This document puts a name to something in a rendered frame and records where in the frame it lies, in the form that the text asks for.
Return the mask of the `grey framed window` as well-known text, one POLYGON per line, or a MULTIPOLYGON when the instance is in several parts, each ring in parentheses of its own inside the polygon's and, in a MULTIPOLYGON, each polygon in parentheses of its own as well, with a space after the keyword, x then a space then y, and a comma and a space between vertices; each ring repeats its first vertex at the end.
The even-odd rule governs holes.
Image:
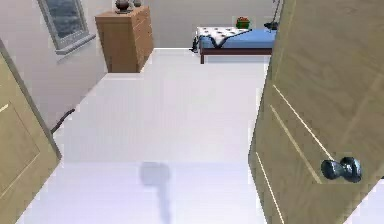
POLYGON ((67 55, 96 37, 88 29, 81 0, 37 2, 57 55, 67 55))

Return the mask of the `black floor lamp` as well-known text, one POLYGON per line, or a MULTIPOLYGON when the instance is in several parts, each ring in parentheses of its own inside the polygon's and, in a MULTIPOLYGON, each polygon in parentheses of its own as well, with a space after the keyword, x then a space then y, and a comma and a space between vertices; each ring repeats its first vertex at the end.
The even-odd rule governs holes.
POLYGON ((272 1, 276 4, 275 10, 273 12, 272 20, 263 24, 263 26, 269 31, 278 29, 280 10, 281 10, 283 0, 272 0, 272 1))

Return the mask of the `dark round vase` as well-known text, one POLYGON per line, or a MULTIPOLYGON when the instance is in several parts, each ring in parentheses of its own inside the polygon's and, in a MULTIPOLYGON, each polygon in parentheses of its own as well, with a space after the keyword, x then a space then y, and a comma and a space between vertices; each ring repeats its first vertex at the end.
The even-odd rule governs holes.
POLYGON ((128 8, 130 7, 130 3, 128 0, 116 0, 115 6, 118 9, 118 13, 128 13, 128 8))

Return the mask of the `brown wooden chest of drawers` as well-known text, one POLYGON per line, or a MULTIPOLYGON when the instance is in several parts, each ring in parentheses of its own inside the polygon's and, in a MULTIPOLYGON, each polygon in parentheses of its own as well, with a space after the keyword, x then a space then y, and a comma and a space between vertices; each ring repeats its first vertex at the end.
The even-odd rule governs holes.
POLYGON ((109 73, 139 73, 154 44, 150 8, 140 6, 128 14, 104 12, 95 17, 109 73))

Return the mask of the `blue bed with dark frame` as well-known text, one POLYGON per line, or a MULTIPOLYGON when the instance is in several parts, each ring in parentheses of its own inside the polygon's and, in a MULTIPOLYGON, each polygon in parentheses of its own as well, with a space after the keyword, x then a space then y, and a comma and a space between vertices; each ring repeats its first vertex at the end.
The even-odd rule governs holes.
POLYGON ((222 48, 213 49, 205 47, 197 53, 200 54, 200 63, 205 63, 207 55, 243 56, 243 55, 270 55, 274 46, 277 31, 264 29, 250 29, 250 32, 228 39, 222 48))

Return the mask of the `dark metal door knob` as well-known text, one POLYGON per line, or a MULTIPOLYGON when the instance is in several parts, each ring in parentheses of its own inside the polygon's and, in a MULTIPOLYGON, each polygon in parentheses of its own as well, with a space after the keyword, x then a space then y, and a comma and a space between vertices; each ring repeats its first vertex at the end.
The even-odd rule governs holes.
POLYGON ((321 172, 329 180, 342 177, 348 182, 358 183, 362 179, 361 164, 353 157, 343 157, 340 161, 323 160, 321 172))

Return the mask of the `black door stop bar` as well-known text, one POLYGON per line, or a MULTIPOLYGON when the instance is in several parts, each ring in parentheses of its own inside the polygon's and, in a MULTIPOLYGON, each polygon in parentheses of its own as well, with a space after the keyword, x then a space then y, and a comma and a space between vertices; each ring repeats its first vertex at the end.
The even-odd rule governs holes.
POLYGON ((64 115, 59 119, 59 121, 56 123, 56 125, 51 129, 51 134, 55 133, 63 124, 65 119, 71 115, 73 112, 75 112, 75 108, 72 108, 64 113, 64 115))

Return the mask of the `white dotted blanket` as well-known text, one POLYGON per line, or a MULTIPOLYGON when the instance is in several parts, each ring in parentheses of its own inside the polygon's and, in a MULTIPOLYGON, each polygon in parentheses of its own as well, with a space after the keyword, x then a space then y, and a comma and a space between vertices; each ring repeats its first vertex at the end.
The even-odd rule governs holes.
POLYGON ((250 29, 239 29, 236 27, 197 27, 190 51, 197 53, 205 47, 220 49, 228 39, 247 32, 250 32, 250 29))

